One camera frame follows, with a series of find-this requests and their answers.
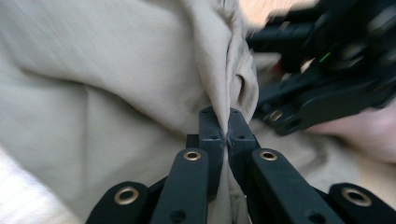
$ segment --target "crumpled cloth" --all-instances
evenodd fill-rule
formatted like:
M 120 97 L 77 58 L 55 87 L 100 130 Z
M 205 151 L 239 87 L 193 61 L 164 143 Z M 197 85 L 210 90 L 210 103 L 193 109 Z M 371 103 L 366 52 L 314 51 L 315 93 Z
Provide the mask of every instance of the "crumpled cloth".
M 212 105 L 224 132 L 230 107 L 250 121 L 259 81 L 247 31 L 236 1 L 0 1 L 1 165 L 50 202 L 1 201 L 0 220 L 85 221 L 112 186 L 166 176 L 186 134 L 198 133 L 200 109 Z M 264 58 L 259 71 L 275 61 Z M 354 162 L 332 139 L 279 139 L 250 125 L 318 188 L 353 182 Z M 208 223 L 248 223 L 225 156 Z

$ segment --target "metal rivet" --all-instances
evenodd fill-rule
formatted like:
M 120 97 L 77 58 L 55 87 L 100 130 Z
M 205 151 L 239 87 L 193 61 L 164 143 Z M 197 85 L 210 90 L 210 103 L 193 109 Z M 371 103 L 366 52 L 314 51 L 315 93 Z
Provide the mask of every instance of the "metal rivet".
M 282 115 L 283 115 L 282 111 L 276 110 L 270 115 L 270 120 L 277 121 L 280 117 L 282 117 Z
M 344 198 L 358 206 L 368 207 L 372 204 L 371 199 L 357 189 L 343 188 L 341 193 Z
M 121 198 L 121 194 L 131 192 L 132 195 L 127 198 Z M 139 191 L 132 187 L 125 187 L 120 189 L 116 195 L 114 196 L 114 201 L 119 205 L 127 205 L 136 201 L 137 197 L 139 196 Z
M 184 153 L 184 158 L 188 161 L 198 161 L 201 158 L 201 153 L 196 151 L 189 151 Z
M 277 155 L 269 151 L 262 151 L 260 157 L 266 161 L 275 161 L 277 159 Z

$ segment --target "green light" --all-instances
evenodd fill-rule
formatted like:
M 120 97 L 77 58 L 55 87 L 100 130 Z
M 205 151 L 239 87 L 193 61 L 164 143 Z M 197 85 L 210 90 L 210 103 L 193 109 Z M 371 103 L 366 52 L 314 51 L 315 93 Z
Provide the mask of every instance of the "green light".
M 323 58 L 320 59 L 319 62 L 323 63 L 323 61 L 325 61 L 331 54 L 332 54 L 331 52 L 327 53 L 325 56 L 323 56 Z

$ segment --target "cloth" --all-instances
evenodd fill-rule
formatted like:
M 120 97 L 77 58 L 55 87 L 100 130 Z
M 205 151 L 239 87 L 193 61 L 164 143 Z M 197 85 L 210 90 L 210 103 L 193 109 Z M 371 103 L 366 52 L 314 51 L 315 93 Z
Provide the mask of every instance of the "cloth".
M 23 209 L 35 199 L 26 198 L 1 220 L 85 221 L 112 186 L 166 176 L 186 134 L 198 133 L 200 109 L 213 105 L 224 131 L 229 107 L 250 121 L 259 85 L 246 34 L 236 1 L 0 1 L 2 165 L 12 167 L 12 157 L 21 167 L 9 171 L 56 201 L 37 213 Z M 264 58 L 259 71 L 275 59 Z M 251 125 L 262 146 L 287 152 L 310 183 L 353 182 L 354 162 L 332 139 L 279 139 Z M 227 155 L 220 180 L 209 223 L 248 223 Z

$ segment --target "beige fabric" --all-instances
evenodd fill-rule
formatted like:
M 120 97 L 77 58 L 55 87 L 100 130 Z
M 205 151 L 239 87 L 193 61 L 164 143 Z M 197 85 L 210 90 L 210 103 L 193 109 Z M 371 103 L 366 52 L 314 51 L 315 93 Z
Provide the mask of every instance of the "beige fabric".
M 235 1 L 0 1 L 0 142 L 84 221 L 113 185 L 164 177 L 201 108 L 213 105 L 223 130 L 230 106 L 250 120 L 258 82 L 245 27 Z M 260 71 L 275 61 L 264 58 Z M 332 140 L 279 139 L 251 125 L 263 147 L 290 150 L 314 185 L 353 182 L 354 163 Z M 35 181 L 17 170 L 23 185 Z M 57 209 L 69 217 L 59 223 L 76 221 L 62 203 L 42 206 L 52 212 L 26 210 L 15 223 Z M 227 155 L 209 211 L 209 223 L 248 223 Z

